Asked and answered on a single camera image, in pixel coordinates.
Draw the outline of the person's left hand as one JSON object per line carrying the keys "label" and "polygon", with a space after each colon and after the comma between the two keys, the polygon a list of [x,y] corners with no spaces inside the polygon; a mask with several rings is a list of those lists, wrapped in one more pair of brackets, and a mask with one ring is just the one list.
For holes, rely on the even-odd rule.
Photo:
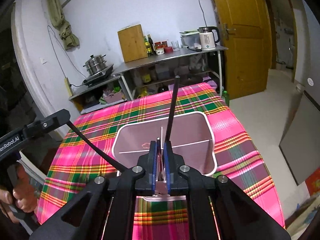
{"label": "person's left hand", "polygon": [[16,165],[16,172],[18,181],[12,193],[1,186],[1,211],[5,217],[18,224],[19,220],[13,215],[9,205],[15,202],[16,206],[23,212],[31,213],[37,207],[37,198],[33,186],[29,183],[29,177],[21,164]]}

